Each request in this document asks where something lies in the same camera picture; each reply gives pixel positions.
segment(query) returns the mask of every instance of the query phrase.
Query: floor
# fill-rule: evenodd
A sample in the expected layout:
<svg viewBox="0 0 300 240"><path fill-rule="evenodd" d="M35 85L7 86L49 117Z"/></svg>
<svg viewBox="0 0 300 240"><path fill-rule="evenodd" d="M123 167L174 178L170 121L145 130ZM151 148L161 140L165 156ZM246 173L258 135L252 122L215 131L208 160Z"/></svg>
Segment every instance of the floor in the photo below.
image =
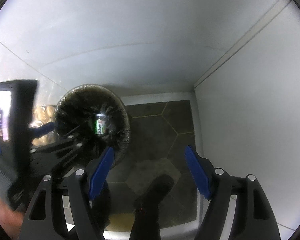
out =
<svg viewBox="0 0 300 240"><path fill-rule="evenodd" d="M132 105L127 111L132 142L125 159L107 177L112 196L107 230L131 230L134 200L161 174L170 175L175 185L159 206L160 228L196 220L197 188L184 160L184 148L195 147L190 102Z"/></svg>

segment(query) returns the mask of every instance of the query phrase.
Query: reflective screen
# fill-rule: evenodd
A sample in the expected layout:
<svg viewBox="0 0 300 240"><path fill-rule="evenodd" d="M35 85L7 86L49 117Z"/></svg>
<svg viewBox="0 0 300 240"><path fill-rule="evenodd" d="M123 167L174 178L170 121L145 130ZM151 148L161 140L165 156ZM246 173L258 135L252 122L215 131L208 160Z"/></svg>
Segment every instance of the reflective screen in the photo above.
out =
<svg viewBox="0 0 300 240"><path fill-rule="evenodd" d="M11 105L11 92L0 91L0 136L4 141L9 140L9 113Z"/></svg>

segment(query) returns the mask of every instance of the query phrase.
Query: white wall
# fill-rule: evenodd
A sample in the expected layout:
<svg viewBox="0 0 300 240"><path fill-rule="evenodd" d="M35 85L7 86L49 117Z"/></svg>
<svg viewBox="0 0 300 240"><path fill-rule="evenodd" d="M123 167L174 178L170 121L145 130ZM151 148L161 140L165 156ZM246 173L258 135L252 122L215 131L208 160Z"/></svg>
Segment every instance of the white wall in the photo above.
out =
<svg viewBox="0 0 300 240"><path fill-rule="evenodd" d="M296 229L300 224L297 6L291 2L195 93L205 157L231 175L255 174L277 222ZM280 230L285 236L292 233Z"/></svg>
<svg viewBox="0 0 300 240"><path fill-rule="evenodd" d="M121 96L191 91L276 1L8 0L0 43L24 72L59 89L92 82Z"/></svg>

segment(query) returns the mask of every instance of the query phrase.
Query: trash can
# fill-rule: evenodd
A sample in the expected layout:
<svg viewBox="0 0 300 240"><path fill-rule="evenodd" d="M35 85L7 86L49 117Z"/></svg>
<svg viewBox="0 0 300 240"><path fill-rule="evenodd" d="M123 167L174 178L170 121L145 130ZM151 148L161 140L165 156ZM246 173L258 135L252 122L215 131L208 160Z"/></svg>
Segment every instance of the trash can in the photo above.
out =
<svg viewBox="0 0 300 240"><path fill-rule="evenodd" d="M85 84L67 92L55 108L54 122L59 136L78 127L79 136L88 142L87 155L89 151L96 151L98 155L106 146L111 146L114 149L112 167L127 152L131 137L127 110L121 99L105 87Z"/></svg>

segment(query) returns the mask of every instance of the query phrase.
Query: blue rubber tip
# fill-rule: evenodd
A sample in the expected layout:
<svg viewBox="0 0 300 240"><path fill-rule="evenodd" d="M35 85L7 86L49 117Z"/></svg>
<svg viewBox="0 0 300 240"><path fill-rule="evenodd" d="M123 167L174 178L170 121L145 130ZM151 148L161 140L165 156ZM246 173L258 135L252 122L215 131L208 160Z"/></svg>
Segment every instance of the blue rubber tip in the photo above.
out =
<svg viewBox="0 0 300 240"><path fill-rule="evenodd" d="M96 171L91 176L90 188L88 193L88 197L90 200L93 200L100 194L113 161L114 151L111 147L109 147L102 160L100 161Z"/></svg>
<svg viewBox="0 0 300 240"><path fill-rule="evenodd" d="M204 169L200 165L194 151L190 146L186 147L185 150L186 163L192 174L195 184L197 185L198 191L205 198L209 199L211 197L209 178L204 172Z"/></svg>

